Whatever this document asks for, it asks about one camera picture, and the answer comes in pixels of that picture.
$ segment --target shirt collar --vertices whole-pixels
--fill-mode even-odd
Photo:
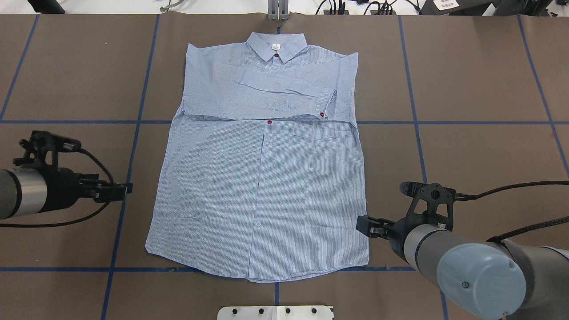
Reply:
[[[297,54],[299,54],[302,50],[308,47],[306,43],[306,39],[304,38],[304,34],[296,34],[296,35],[272,35],[272,34],[258,34],[256,32],[252,32],[249,38],[247,39],[247,44],[253,49],[261,59],[265,62],[269,61],[275,54],[275,51],[271,49],[270,45],[267,44],[263,39],[261,39],[261,35],[268,40],[271,40],[274,43],[279,43],[279,38],[284,36],[291,38],[286,43],[281,44],[281,48],[277,50],[281,60],[284,63],[287,63],[290,59],[294,58]]]

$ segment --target shirt pocket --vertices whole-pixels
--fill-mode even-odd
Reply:
[[[333,122],[297,121],[294,124],[294,135],[310,140],[332,138],[335,135]]]

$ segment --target blue striped shirt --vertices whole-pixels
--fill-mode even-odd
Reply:
[[[356,72],[303,34],[190,44],[148,252],[254,282],[367,264]]]

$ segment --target brown table surface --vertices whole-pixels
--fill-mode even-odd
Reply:
[[[407,180],[458,192],[567,180],[569,18],[245,15],[0,15],[0,167],[32,130],[77,138],[134,193],[84,223],[0,232],[1,319],[215,319],[222,306],[333,305],[345,319],[476,319],[370,241],[369,266],[254,284],[210,276],[144,248],[187,43],[303,32],[360,53],[356,113],[368,213],[397,220]],[[64,154],[60,165],[99,172]],[[476,240],[567,215],[567,189],[534,187],[456,203],[455,232]],[[97,207],[12,223],[72,220]],[[567,249],[566,225],[516,237]]]

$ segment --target white bracket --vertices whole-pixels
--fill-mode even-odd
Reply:
[[[332,306],[223,307],[217,320],[333,320]]]
[[[288,20],[288,0],[269,0],[269,20]]]

